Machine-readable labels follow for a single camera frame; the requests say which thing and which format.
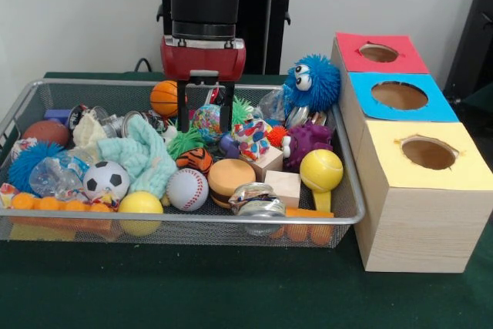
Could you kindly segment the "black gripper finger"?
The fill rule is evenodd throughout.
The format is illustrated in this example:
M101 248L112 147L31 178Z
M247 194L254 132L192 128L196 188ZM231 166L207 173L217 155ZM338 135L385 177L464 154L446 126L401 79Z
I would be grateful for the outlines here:
M227 132L231 130L232 115L233 115L233 99L235 93L235 83L225 82L222 85L218 85L218 96L214 101L216 106L219 106L219 121L220 130Z
M200 84L199 79L190 79L188 81L177 81L177 105L178 105L178 123L179 130L182 133L189 131L189 106L186 89L188 85L198 86Z

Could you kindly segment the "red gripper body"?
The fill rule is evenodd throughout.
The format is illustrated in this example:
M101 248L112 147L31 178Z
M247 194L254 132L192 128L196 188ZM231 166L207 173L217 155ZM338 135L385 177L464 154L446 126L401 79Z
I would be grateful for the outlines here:
M247 56L242 39L207 41L164 35L160 50L165 75L181 81L211 77L219 82L236 82L243 74Z

